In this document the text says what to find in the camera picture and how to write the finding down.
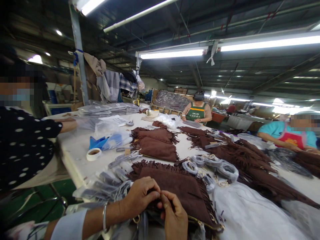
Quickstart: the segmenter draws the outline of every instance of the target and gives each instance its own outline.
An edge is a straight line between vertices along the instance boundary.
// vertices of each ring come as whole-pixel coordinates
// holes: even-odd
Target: green floor
[[[72,193],[76,190],[76,187],[73,184],[71,179],[58,181],[58,182],[55,182],[53,185],[57,190],[57,192],[60,194],[60,196],[63,196],[67,200],[68,205],[79,203],[72,196]],[[55,197],[54,193],[52,192],[51,188],[48,185],[39,186],[37,187],[37,190],[45,199]],[[14,198],[5,207],[0,209],[0,216],[5,225],[8,225],[12,220],[12,218],[8,219],[9,216],[14,214],[17,210],[19,210],[21,206],[25,203],[25,199],[32,193],[33,193],[32,189],[25,190],[21,193],[20,196]],[[33,194],[30,200],[28,201],[28,203],[16,216],[18,216],[21,212],[23,212],[24,210],[30,208],[31,206],[39,202],[41,202],[39,195]],[[27,212],[24,216],[20,217],[17,221],[15,221],[14,225],[18,225],[20,223],[28,222],[32,220],[35,221],[36,223],[52,221],[60,218],[62,213],[63,213],[63,206],[60,202],[49,201],[49,202],[42,203],[41,205]]]

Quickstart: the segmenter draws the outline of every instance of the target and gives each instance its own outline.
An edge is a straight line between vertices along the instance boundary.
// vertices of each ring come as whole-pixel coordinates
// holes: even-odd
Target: silver bangle
[[[107,211],[108,202],[103,205],[103,213],[102,213],[102,222],[103,222],[103,232],[106,234],[109,230],[106,228],[106,211]]]

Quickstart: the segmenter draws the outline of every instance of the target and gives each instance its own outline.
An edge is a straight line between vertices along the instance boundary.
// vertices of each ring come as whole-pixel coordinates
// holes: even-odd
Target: tape roll
[[[92,162],[97,160],[102,154],[100,148],[92,148],[87,152],[87,160]]]

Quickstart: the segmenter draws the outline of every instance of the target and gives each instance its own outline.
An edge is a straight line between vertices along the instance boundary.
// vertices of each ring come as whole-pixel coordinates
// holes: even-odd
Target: black shirt with white dots
[[[16,107],[0,107],[0,193],[41,172],[53,157],[62,123],[41,120]]]

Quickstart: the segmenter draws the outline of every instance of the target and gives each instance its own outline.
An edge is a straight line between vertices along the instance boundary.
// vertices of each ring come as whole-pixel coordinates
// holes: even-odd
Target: sleeve
[[[51,235],[51,240],[82,239],[82,229],[87,210],[60,218]]]
[[[56,138],[62,129],[62,123],[51,119],[40,120],[13,108],[0,109],[0,125],[6,138],[21,141]]]
[[[189,112],[191,108],[191,103],[189,103],[186,108],[183,110],[182,115],[187,115],[187,113]]]
[[[204,117],[211,118],[211,109],[210,109],[209,104],[206,104],[206,106],[204,107]]]
[[[267,133],[269,135],[272,135],[278,127],[279,127],[278,122],[271,122],[271,123],[268,123],[268,124],[261,126],[258,132],[263,132],[263,133]]]
[[[316,142],[317,142],[317,137],[314,132],[306,132],[307,133],[307,145],[309,147],[314,147],[317,148]]]

